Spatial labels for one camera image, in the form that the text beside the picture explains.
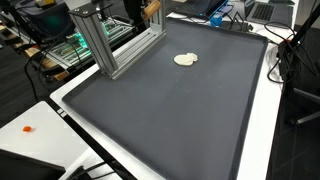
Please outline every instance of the gray mat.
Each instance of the gray mat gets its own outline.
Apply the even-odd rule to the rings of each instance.
[[[170,20],[120,79],[96,73],[63,100],[167,179],[235,179],[266,45]],[[188,52],[199,56],[192,67],[173,62]]]

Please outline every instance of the dough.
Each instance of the dough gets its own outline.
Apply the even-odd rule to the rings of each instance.
[[[198,61],[198,56],[194,53],[180,54],[174,58],[174,62],[180,66],[191,66],[196,61]]]

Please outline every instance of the floor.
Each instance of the floor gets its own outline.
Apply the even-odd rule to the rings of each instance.
[[[126,17],[122,3],[117,0],[111,1],[114,2],[113,14]],[[313,0],[302,1],[297,24],[302,24],[303,18],[307,17],[308,7],[310,9],[312,2]],[[313,60],[320,59],[319,45],[320,30],[312,29],[305,47]],[[16,54],[10,47],[0,49],[0,128],[36,103],[23,71],[26,61],[24,56]],[[31,67],[29,72],[35,82],[38,96],[44,101],[48,101],[50,92],[64,83],[46,84],[50,87],[48,90],[48,87],[41,86],[37,73]],[[307,71],[304,71],[295,85],[302,90],[320,95],[320,80],[312,77]],[[287,125],[291,119],[319,110],[318,104],[296,94],[282,97],[270,156],[268,180],[320,180],[320,119],[301,126]]]

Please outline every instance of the table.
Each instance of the table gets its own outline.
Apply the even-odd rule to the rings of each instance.
[[[24,126],[31,126],[33,130],[23,132]],[[64,167],[66,173],[60,180],[67,179],[81,165],[86,169],[103,162],[43,101],[0,129],[0,149]],[[112,171],[108,165],[104,165],[89,172],[89,175],[97,177]],[[117,174],[111,174],[101,179],[121,178]]]
[[[293,25],[297,14],[299,0],[295,0]],[[254,32],[266,34],[270,38],[270,34],[262,30],[263,25],[251,23]],[[272,27],[272,30],[280,34],[287,34],[287,30]],[[267,72],[275,63],[277,49],[274,45],[269,45],[264,62],[259,75],[259,82],[256,89],[256,96],[251,110],[251,116],[247,129],[246,139],[241,157],[241,163],[238,172],[238,180],[265,179],[271,146],[273,141],[274,128],[276,124],[278,108],[281,97],[281,85],[274,84],[267,79]],[[70,81],[54,93],[50,95],[65,112],[67,112],[79,125],[90,133],[111,155],[113,155],[125,168],[128,169],[137,179],[163,179],[159,174],[147,167],[125,149],[115,143],[111,138],[101,133],[97,128],[88,123],[84,118],[79,116],[63,101],[62,97],[70,90],[75,88],[93,73],[98,71],[98,66],[94,65],[86,70],[74,80]]]

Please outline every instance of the person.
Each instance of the person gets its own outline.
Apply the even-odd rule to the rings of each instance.
[[[137,33],[141,33],[146,30],[146,25],[141,15],[141,6],[143,0],[123,0],[124,8],[128,13],[130,19],[134,21],[134,24],[137,27]]]

